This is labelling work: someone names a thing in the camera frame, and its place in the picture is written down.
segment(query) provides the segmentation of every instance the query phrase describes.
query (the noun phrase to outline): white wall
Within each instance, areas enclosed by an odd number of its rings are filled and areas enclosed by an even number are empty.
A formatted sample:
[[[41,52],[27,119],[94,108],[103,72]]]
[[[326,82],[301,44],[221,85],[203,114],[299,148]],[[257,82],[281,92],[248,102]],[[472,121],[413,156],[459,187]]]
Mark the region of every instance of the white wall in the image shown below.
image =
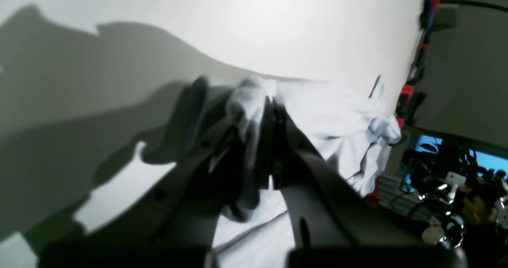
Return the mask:
[[[507,30],[508,13],[460,6],[457,27],[434,34],[419,127],[508,147]]]
[[[365,95],[383,74],[392,112],[420,10],[421,0],[0,0],[0,238],[67,228],[135,140],[160,142],[182,82],[203,73],[333,80]],[[62,223],[33,229],[64,207]]]

